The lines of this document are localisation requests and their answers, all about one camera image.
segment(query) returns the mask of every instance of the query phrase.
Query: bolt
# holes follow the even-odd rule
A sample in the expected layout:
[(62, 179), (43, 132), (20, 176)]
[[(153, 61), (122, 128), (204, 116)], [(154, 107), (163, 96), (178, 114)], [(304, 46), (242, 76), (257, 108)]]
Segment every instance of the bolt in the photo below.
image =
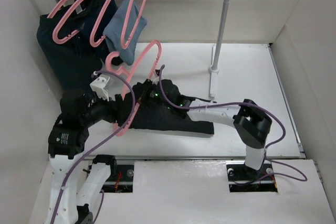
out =
[(128, 170), (127, 171), (127, 176), (129, 176), (129, 177), (133, 177), (133, 175), (134, 175), (134, 171), (133, 170)]
[(267, 169), (266, 169), (266, 173), (267, 173), (267, 174), (271, 174), (271, 173), (273, 173), (273, 169), (272, 169), (272, 168), (267, 168)]
[(228, 173), (228, 175), (229, 175), (230, 177), (232, 177), (233, 175), (235, 175), (234, 170), (233, 170), (232, 168), (229, 168), (229, 169), (227, 170), (227, 173)]

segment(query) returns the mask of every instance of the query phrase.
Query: table surface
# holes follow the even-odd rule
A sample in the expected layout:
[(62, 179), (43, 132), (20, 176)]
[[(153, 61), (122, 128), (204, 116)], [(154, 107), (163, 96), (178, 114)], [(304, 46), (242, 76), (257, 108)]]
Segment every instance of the table surface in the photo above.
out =
[[(277, 193), (230, 193), (225, 161), (136, 162), (133, 193), (105, 194), (96, 224), (335, 224), (313, 161), (285, 163), (304, 172), (308, 181), (276, 176)], [(273, 168), (300, 176), (282, 165)], [(44, 222), (50, 184), (48, 164), (29, 224)]]
[[(139, 55), (147, 44), (138, 44)], [(163, 75), (175, 83), (180, 92), (208, 99), (213, 44), (162, 44), (158, 68), (166, 65)], [(154, 47), (144, 57), (131, 84), (143, 82), (156, 58)], [(269, 110), (285, 125), (287, 135), (283, 141), (268, 150), (270, 157), (300, 157), (297, 139), (292, 128), (287, 107), (267, 45), (223, 44), (220, 53), (217, 102), (242, 102), (254, 100)], [(113, 92), (120, 93), (122, 84), (116, 81)], [(238, 158), (245, 156), (245, 145), (235, 129), (215, 124), (213, 136), (184, 132), (159, 132), (129, 130), (122, 137), (115, 137), (93, 154), (112, 154), (119, 158)], [(112, 133), (112, 126), (99, 122), (89, 130), (86, 150), (94, 147)], [(274, 122), (267, 142), (282, 135), (280, 126)]]

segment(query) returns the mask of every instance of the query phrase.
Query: hanging clothes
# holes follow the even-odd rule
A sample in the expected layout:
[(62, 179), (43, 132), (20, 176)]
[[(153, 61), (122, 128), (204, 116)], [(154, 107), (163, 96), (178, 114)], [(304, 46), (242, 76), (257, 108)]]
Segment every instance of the hanging clothes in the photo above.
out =
[[(91, 47), (89, 42), (92, 28), (104, 2), (105, 0), (84, 0), (81, 3), (82, 10), (71, 14), (58, 36), (66, 37), (75, 29), (80, 32), (61, 45), (53, 41), (53, 31), (70, 6), (59, 10), (53, 18), (47, 18), (48, 15), (40, 16), (37, 41), (64, 90), (83, 88), (90, 91), (92, 73), (102, 68), (101, 61), (105, 61), (109, 54), (105, 41), (97, 48)], [(112, 0), (97, 30), (98, 38), (102, 36), (104, 28), (117, 9), (115, 1)], [(116, 59), (112, 63), (119, 65), (121, 62), (121, 59)]]
[[(120, 58), (127, 64), (132, 65), (134, 63), (135, 47), (138, 42), (140, 33), (147, 25), (147, 20), (143, 17), (140, 18), (139, 24), (135, 30), (134, 36), (128, 46), (123, 49), (121, 47), (121, 32), (125, 21), (126, 12), (129, 6), (130, 0), (124, 0), (119, 6), (117, 12), (112, 17), (111, 22), (104, 29), (103, 34), (106, 35), (106, 43), (110, 52), (118, 51)], [(139, 10), (135, 2), (133, 2), (128, 25), (126, 28), (125, 39), (128, 39), (131, 31), (134, 27), (135, 21), (139, 15)]]

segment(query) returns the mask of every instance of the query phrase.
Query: dark clothing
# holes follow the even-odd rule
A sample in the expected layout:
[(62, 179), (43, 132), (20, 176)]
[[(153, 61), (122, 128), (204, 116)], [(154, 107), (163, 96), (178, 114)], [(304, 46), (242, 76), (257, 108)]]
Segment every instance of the dark clothing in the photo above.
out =
[[(70, 6), (59, 10), (54, 18), (47, 18), (48, 15), (40, 16), (37, 40), (64, 90), (83, 88), (90, 91), (92, 73), (101, 69), (101, 60), (105, 61), (109, 54), (105, 41), (97, 48), (91, 47), (89, 42), (92, 28), (104, 2), (105, 0), (84, 0), (81, 3), (83, 11), (71, 14), (58, 37), (64, 38), (75, 29), (79, 29), (80, 32), (61, 45), (53, 41), (53, 31)], [(112, 0), (97, 30), (97, 38), (102, 36), (104, 28), (116, 11), (116, 3)]]

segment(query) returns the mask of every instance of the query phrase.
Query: white floor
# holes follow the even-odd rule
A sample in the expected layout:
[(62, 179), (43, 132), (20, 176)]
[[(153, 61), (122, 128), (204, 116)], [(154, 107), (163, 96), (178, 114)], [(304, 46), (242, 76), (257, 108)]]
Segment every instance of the white floor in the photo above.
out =
[[(136, 55), (147, 44), (138, 44)], [(213, 44), (162, 44), (158, 67), (166, 64), (165, 78), (171, 79), (185, 95), (208, 99), (208, 67), (211, 64)], [(132, 84), (146, 79), (157, 49), (153, 48), (138, 68)], [(267, 45), (223, 44), (219, 59), (219, 89), (217, 102), (254, 100), (283, 122), (286, 138), (268, 150), (271, 157), (299, 157), (294, 130), (290, 123), (273, 62)], [(116, 82), (114, 91), (121, 91)], [(112, 126), (100, 122), (89, 129), (86, 142), (89, 150), (112, 133)], [(273, 123), (268, 142), (281, 136), (281, 128)], [(174, 158), (174, 157), (243, 157), (245, 145), (235, 129), (215, 124), (215, 135), (129, 130), (123, 137), (111, 139), (94, 154), (112, 154), (119, 158)]]
[[(308, 181), (276, 176), (278, 193), (230, 193), (225, 161), (136, 162), (133, 193), (105, 194), (96, 224), (335, 224), (313, 161), (286, 163)], [(274, 171), (300, 176), (277, 164)], [(29, 224), (44, 222), (50, 183), (48, 164)]]

